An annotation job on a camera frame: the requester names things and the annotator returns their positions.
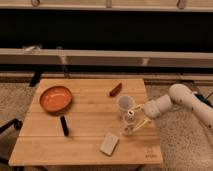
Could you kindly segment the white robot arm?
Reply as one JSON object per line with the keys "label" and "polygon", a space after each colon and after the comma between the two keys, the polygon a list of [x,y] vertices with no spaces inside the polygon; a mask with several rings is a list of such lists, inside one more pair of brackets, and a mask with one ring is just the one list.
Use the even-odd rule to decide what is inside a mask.
{"label": "white robot arm", "polygon": [[149,100],[138,108],[146,116],[139,122],[133,131],[144,127],[151,120],[159,118],[161,115],[169,112],[177,104],[190,110],[210,131],[213,132],[213,107],[202,102],[197,93],[193,92],[184,84],[173,84],[167,94],[155,99]]}

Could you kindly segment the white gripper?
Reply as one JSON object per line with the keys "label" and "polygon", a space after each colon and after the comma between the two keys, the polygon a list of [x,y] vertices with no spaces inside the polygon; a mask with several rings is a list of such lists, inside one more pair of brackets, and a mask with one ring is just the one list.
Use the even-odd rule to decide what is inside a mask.
{"label": "white gripper", "polygon": [[[168,95],[163,95],[155,100],[150,100],[145,104],[138,104],[130,109],[130,111],[138,111],[144,109],[145,115],[150,119],[156,119],[162,114],[168,112],[172,108],[172,101]],[[150,119],[144,119],[139,122],[134,128],[133,132],[140,128],[143,128],[147,124],[151,123]]]}

